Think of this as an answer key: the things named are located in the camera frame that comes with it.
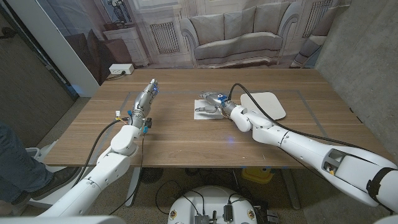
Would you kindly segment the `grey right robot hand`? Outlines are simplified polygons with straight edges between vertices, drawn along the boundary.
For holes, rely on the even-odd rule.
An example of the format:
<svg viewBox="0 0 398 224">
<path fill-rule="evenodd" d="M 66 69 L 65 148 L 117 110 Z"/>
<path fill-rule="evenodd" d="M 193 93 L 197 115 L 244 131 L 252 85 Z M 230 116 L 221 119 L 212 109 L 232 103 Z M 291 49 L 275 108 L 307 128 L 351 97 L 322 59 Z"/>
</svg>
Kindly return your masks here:
<svg viewBox="0 0 398 224">
<path fill-rule="evenodd" d="M 236 107 L 236 104 L 223 93 L 204 92 L 200 95 L 200 98 L 205 99 L 210 105 L 195 108 L 197 112 L 215 113 L 219 111 L 224 117 L 229 118 L 232 110 Z"/>
</svg>

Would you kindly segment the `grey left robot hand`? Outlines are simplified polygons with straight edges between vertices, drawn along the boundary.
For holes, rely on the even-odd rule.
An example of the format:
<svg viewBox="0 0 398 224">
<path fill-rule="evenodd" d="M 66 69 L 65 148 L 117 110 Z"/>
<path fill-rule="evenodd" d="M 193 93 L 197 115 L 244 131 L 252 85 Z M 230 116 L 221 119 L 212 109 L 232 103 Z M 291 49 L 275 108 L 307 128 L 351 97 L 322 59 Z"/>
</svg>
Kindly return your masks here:
<svg viewBox="0 0 398 224">
<path fill-rule="evenodd" d="M 141 128 L 144 125 L 145 118 L 150 112 L 153 99 L 158 92 L 158 81 L 154 78 L 136 97 L 132 107 L 132 113 L 127 122 L 128 125 L 132 125 L 137 128 Z"/>
</svg>

